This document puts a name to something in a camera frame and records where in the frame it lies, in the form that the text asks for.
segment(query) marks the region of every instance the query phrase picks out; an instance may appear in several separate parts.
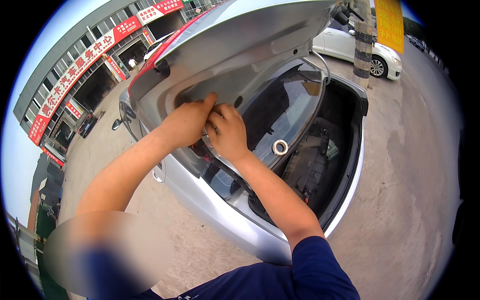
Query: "blue shirt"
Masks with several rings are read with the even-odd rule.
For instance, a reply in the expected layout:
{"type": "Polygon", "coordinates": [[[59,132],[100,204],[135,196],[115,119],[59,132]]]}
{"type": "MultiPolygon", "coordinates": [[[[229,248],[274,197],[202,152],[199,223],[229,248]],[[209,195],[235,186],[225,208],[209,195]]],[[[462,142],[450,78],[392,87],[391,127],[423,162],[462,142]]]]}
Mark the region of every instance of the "blue shirt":
{"type": "MultiPolygon", "coordinates": [[[[122,300],[160,300],[151,289],[122,300]]],[[[360,299],[328,242],[317,236],[300,241],[291,266],[257,263],[237,268],[172,300],[360,299]]]]}

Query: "hand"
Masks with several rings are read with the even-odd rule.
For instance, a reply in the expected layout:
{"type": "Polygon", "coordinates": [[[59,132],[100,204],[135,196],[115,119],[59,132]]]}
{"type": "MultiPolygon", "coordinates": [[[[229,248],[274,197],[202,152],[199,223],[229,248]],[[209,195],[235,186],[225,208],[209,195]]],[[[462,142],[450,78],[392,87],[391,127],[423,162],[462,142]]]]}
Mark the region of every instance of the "hand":
{"type": "Polygon", "coordinates": [[[211,92],[205,100],[183,103],[171,112],[153,132],[156,131],[165,136],[171,151],[190,146],[202,138],[202,128],[216,101],[217,95],[211,92]]]}
{"type": "Polygon", "coordinates": [[[226,103],[216,105],[208,115],[205,129],[215,150],[232,164],[251,154],[247,147],[245,123],[233,106],[226,103]]]}

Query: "car wheel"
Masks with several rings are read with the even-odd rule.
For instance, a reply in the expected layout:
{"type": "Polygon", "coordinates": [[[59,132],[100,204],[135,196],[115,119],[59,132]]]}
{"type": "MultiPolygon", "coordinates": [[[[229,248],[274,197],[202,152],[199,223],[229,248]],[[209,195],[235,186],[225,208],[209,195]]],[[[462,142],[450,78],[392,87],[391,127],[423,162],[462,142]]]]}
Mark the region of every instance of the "car wheel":
{"type": "Polygon", "coordinates": [[[388,74],[387,63],[383,58],[377,55],[372,55],[372,63],[370,65],[370,74],[373,77],[386,77],[388,74]]]}

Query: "utility pole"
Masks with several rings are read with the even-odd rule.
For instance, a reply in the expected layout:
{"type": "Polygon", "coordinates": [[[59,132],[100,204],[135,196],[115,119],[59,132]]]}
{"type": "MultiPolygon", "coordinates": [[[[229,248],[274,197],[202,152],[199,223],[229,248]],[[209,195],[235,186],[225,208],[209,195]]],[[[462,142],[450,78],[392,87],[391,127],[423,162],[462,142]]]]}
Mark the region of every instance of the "utility pole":
{"type": "Polygon", "coordinates": [[[355,9],[364,21],[355,18],[355,58],[353,61],[353,82],[367,89],[372,61],[372,43],[375,33],[369,0],[350,0],[350,6],[355,9]]]}

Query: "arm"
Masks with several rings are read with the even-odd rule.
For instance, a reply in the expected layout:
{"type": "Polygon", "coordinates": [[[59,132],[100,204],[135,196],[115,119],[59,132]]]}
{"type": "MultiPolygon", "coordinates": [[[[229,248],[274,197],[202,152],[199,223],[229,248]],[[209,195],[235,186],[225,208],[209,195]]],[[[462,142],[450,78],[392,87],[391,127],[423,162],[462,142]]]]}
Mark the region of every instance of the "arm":
{"type": "Polygon", "coordinates": [[[205,128],[212,146],[247,180],[268,215],[287,237],[292,251],[306,237],[325,238],[313,211],[248,150],[245,124],[235,108],[227,104],[215,106],[207,121],[205,128]]]}
{"type": "Polygon", "coordinates": [[[217,100],[210,93],[205,101],[185,103],[160,126],[105,167],[85,190],[76,214],[99,210],[125,211],[133,193],[149,171],[179,147],[202,137],[208,113],[217,100]]]}

